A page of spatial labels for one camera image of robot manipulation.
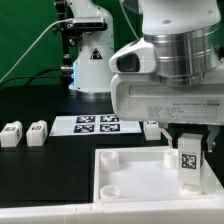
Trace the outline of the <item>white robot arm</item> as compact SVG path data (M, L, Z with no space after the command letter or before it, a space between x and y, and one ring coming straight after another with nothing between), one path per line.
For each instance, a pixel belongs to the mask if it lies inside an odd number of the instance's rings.
M217 0L121 0L143 16L143 36L113 50L110 13L92 0L65 0L83 40L74 89L109 91L123 120L224 125L224 56Z

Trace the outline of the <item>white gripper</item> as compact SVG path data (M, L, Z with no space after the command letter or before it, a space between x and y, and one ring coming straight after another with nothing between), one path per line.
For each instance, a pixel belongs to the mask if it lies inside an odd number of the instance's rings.
M160 122L173 147L167 123L224 125L224 84L170 87L149 75L115 75L111 82L114 113L122 120Z

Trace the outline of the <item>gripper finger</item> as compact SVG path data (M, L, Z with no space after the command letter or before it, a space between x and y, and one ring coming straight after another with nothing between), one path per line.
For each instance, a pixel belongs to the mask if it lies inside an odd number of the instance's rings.
M208 126L208 137L206 139L208 151L212 152L214 147L214 141L220 132L220 127L216 125Z

